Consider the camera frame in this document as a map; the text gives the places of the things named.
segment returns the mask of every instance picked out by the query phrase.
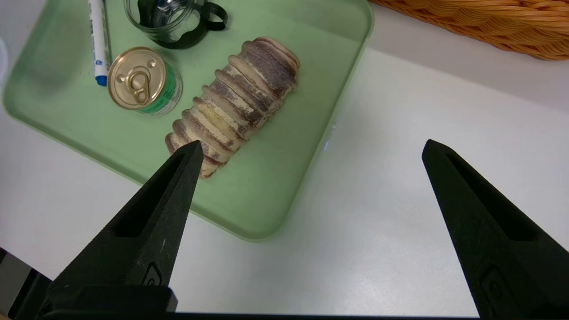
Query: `tin can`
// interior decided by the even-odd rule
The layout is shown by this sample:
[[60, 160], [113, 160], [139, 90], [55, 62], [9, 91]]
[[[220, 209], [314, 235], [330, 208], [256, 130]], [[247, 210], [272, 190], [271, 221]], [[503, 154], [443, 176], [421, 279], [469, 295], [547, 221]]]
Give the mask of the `tin can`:
[[118, 56], [109, 70], [109, 93], [121, 108], [149, 116], [171, 111], [182, 95], [182, 78], [154, 50], [135, 47]]

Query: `glass cup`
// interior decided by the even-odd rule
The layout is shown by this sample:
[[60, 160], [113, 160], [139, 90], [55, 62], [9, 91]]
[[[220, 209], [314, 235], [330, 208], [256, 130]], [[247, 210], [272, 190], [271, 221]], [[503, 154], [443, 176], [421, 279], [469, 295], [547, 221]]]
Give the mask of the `glass cup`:
[[[207, 0], [124, 0], [129, 21], [164, 48], [184, 49], [197, 44], [208, 30], [223, 30], [225, 10]], [[221, 22], [210, 21], [217, 15]]]

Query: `green can label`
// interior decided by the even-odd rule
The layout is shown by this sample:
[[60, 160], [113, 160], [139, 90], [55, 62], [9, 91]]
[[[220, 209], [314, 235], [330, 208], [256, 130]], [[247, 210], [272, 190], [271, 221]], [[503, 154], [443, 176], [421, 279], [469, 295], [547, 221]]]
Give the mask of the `green can label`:
[[180, 101], [182, 96], [182, 78], [168, 63], [164, 62], [164, 64], [166, 65], [166, 81], [164, 82], [162, 92], [154, 102], [138, 112], [153, 117], [163, 116], [170, 112]]

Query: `marker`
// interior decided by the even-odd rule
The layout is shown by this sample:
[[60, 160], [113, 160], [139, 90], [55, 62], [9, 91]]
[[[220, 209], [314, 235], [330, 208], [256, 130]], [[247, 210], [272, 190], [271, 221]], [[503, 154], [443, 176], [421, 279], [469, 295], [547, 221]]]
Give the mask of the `marker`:
[[106, 87], [109, 74], [110, 58], [108, 35], [106, 30], [105, 4], [103, 0], [87, 0], [91, 23], [91, 42], [93, 44], [93, 66], [98, 85]]

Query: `green tray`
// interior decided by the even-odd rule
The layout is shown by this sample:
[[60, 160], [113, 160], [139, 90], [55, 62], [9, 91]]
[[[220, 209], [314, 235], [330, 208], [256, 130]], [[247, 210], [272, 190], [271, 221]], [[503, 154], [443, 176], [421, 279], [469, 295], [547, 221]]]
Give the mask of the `green tray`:
[[182, 75], [182, 99], [160, 118], [123, 110], [93, 77], [87, 1], [49, 0], [5, 86], [15, 119], [143, 184], [168, 158], [172, 122], [241, 44], [270, 36], [300, 59], [298, 89], [231, 161], [197, 184], [192, 211], [247, 241], [273, 235], [325, 143], [336, 105], [365, 48], [374, 15], [366, 0], [214, 0], [228, 29], [197, 46], [158, 47], [107, 0], [113, 57], [135, 46], [160, 52]]

